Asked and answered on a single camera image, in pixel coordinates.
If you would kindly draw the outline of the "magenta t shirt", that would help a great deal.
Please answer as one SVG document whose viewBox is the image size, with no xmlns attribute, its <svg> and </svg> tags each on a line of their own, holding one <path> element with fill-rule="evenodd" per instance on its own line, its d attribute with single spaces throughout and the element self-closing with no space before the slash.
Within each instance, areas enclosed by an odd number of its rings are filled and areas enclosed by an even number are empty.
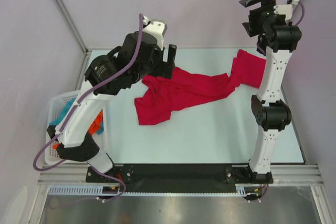
<svg viewBox="0 0 336 224">
<path fill-rule="evenodd" d="M 241 84 L 258 89 L 261 85 L 266 60 L 240 49 L 233 60 L 230 79 L 235 87 Z"/>
<path fill-rule="evenodd" d="M 207 76 L 176 67 L 172 79 L 146 76 L 147 91 L 134 99 L 140 125 L 157 125 L 171 118 L 173 111 L 228 97 L 240 85 L 240 77 L 228 74 Z"/>
</svg>

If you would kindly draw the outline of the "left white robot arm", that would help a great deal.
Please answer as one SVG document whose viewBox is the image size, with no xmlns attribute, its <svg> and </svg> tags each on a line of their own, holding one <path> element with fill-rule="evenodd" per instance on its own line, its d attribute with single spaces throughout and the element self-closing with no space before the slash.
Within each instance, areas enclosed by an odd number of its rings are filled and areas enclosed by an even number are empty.
<svg viewBox="0 0 336 224">
<path fill-rule="evenodd" d="M 153 35 L 143 32 L 139 38 L 134 32 L 126 35 L 122 46 L 94 58 L 66 116 L 47 129 L 58 142 L 56 151 L 61 159 L 88 163 L 105 182 L 115 178 L 112 159 L 94 141 L 89 127 L 119 91 L 147 76 L 172 79 L 177 46 L 169 45 L 164 61 L 164 49 L 157 43 Z"/>
</svg>

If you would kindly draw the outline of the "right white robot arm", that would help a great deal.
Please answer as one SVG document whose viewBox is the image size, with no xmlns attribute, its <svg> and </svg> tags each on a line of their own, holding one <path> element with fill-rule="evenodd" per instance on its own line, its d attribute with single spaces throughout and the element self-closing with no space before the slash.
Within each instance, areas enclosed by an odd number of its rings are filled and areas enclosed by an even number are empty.
<svg viewBox="0 0 336 224">
<path fill-rule="evenodd" d="M 251 184 L 270 184 L 271 158 L 281 131 L 291 123 L 290 108 L 280 97 L 283 77 L 289 59 L 302 37 L 298 25 L 291 21 L 300 0 L 287 0 L 278 5 L 276 0 L 241 0 L 252 9 L 243 23 L 249 37 L 257 37 L 257 51 L 266 57 L 261 85 L 251 97 L 251 110 L 258 124 L 258 135 L 252 158 L 246 167 L 238 168 L 244 181 Z"/>
</svg>

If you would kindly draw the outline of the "folded magenta t shirt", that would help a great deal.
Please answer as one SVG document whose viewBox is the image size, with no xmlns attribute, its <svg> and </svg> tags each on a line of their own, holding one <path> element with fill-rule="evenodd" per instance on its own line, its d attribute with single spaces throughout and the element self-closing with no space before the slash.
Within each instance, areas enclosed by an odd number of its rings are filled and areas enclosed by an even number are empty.
<svg viewBox="0 0 336 224">
<path fill-rule="evenodd" d="M 266 60 L 240 49 L 233 60 L 230 79 L 235 87 L 241 84 L 258 89 L 261 85 Z"/>
</svg>

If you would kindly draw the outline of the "orange t shirt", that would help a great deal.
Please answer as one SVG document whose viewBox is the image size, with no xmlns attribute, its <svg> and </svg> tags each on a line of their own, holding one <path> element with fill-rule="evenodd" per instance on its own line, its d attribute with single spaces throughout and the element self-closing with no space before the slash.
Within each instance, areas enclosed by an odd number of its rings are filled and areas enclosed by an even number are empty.
<svg viewBox="0 0 336 224">
<path fill-rule="evenodd" d="M 92 134 L 102 128 L 102 111 L 94 114 L 76 111 L 66 121 L 68 115 L 69 113 L 55 126 L 56 139 L 65 148 L 80 146 L 84 142 L 87 133 L 91 137 Z"/>
</svg>

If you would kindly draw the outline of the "white plastic laundry basket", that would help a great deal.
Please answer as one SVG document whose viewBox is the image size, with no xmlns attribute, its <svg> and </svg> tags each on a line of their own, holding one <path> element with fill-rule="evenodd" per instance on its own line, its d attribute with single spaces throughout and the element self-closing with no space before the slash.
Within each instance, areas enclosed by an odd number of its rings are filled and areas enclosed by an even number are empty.
<svg viewBox="0 0 336 224">
<path fill-rule="evenodd" d="M 92 136 L 92 126 L 100 126 L 103 119 L 102 108 L 95 106 L 89 110 L 91 100 L 80 101 L 80 91 L 67 92 L 52 99 L 48 113 L 47 144 L 44 146 L 45 162 L 53 167 L 62 162 L 86 162 L 93 164 L 98 157 L 106 159 L 96 139 Z"/>
</svg>

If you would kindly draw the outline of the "teal t shirt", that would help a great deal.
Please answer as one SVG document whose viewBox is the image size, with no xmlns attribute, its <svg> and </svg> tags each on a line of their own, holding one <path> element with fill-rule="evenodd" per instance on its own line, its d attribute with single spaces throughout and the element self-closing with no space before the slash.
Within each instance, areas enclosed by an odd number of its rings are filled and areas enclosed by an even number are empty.
<svg viewBox="0 0 336 224">
<path fill-rule="evenodd" d="M 66 105 L 63 107 L 61 110 L 59 116 L 52 122 L 49 123 L 49 125 L 56 126 L 58 125 L 63 118 L 66 116 L 68 111 L 70 110 L 72 104 L 74 103 L 75 99 L 69 100 Z M 89 132 L 90 134 L 97 134 L 100 135 L 104 131 L 104 126 L 103 126 L 103 111 L 100 111 L 100 113 L 97 115 L 91 126 L 89 127 Z"/>
</svg>

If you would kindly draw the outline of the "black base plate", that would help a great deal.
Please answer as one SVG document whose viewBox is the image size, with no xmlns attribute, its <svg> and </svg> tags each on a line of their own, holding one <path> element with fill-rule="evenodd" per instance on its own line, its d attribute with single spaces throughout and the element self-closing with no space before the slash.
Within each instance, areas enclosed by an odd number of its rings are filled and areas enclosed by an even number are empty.
<svg viewBox="0 0 336 224">
<path fill-rule="evenodd" d="M 107 172 L 131 191 L 220 192 L 229 185 L 271 184 L 271 172 L 252 172 L 247 164 L 116 164 Z"/>
</svg>

